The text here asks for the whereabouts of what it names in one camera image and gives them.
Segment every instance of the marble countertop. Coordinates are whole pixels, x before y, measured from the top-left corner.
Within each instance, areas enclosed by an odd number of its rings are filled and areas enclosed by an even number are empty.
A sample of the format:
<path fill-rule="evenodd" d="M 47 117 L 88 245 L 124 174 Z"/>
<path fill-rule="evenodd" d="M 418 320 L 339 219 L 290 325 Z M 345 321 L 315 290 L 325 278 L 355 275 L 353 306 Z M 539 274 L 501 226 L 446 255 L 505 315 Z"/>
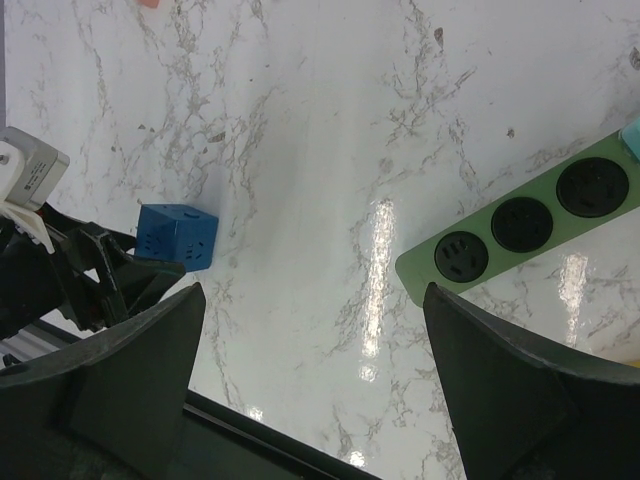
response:
<path fill-rule="evenodd" d="M 640 115 L 637 2 L 6 2 L 8 124 L 67 153 L 65 213 L 220 217 L 191 388 L 385 479 L 460 479 L 395 258 Z M 640 212 L 480 285 L 640 358 Z"/>

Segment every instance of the white power adapter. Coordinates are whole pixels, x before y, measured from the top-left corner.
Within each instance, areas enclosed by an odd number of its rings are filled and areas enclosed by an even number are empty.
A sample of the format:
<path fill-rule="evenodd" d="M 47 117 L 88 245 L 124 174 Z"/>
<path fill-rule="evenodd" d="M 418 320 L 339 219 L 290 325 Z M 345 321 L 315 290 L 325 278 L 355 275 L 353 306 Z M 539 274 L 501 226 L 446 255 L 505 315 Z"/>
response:
<path fill-rule="evenodd" d="M 68 166 L 68 156 L 22 130 L 8 127 L 0 132 L 0 215 L 40 241 L 50 254 L 53 244 L 36 211 Z"/>

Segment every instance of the power socket outlet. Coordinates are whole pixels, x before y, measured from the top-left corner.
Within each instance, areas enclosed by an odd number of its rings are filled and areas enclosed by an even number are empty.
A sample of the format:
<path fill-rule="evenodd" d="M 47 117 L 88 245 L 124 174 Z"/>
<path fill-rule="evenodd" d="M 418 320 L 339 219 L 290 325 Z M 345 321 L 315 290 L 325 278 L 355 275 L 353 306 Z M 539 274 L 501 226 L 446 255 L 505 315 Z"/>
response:
<path fill-rule="evenodd" d="M 464 292 L 638 206 L 640 164 L 616 132 L 403 253 L 396 272 L 421 306 L 431 282 Z M 483 257 L 476 258 L 474 270 L 464 253 L 456 258 L 466 267 L 454 262 L 461 273 L 451 270 L 442 250 L 450 235 L 475 237 L 476 257 L 484 247 L 487 262 L 480 274 L 477 258 Z"/>

